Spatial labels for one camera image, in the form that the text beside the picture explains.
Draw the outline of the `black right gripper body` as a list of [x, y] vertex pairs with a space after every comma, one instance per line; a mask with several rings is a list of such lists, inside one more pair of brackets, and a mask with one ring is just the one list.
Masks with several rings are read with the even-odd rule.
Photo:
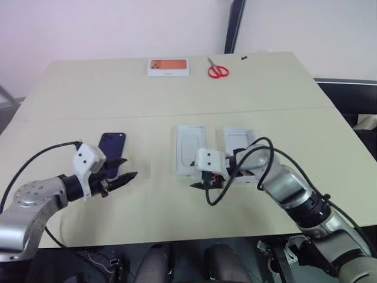
[[225, 179], [222, 175], [209, 171], [202, 171], [201, 173], [202, 188], [203, 189], [223, 189]]

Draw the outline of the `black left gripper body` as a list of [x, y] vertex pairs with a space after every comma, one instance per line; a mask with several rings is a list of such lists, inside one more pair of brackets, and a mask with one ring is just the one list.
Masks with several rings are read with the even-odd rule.
[[91, 196], [100, 195], [102, 198], [106, 198], [109, 195], [108, 192], [108, 180], [107, 180], [108, 166], [103, 165], [97, 173], [91, 173], [88, 179]]

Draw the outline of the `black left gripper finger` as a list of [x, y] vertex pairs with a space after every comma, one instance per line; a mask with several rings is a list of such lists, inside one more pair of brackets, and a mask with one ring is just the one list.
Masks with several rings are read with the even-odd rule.
[[125, 163], [127, 161], [128, 161], [128, 159], [125, 159], [125, 158], [119, 158], [119, 159], [113, 159], [113, 160], [106, 161], [103, 164], [103, 170], [104, 171], [112, 171], [112, 170], [118, 169], [120, 165], [122, 165], [123, 163]]
[[122, 175], [119, 175], [116, 179], [108, 182], [107, 189], [118, 189], [120, 187], [125, 186], [130, 181], [132, 181], [136, 176], [138, 172], [128, 172]]

